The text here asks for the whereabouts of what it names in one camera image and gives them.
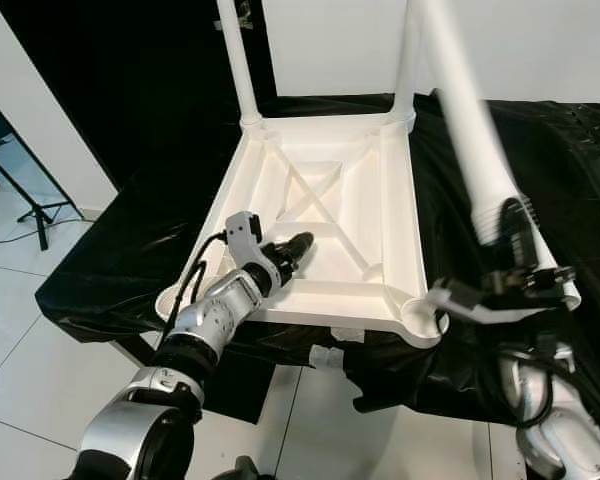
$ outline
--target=black backdrop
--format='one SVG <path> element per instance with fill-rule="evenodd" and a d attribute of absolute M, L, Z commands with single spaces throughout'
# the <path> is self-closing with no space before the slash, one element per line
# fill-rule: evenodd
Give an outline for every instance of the black backdrop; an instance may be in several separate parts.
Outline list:
<path fill-rule="evenodd" d="M 117 188 L 186 155 L 208 117 L 238 117 L 214 0 L 0 0 L 0 11 Z M 262 102 L 275 83 L 260 0 L 251 12 L 243 38 Z"/>

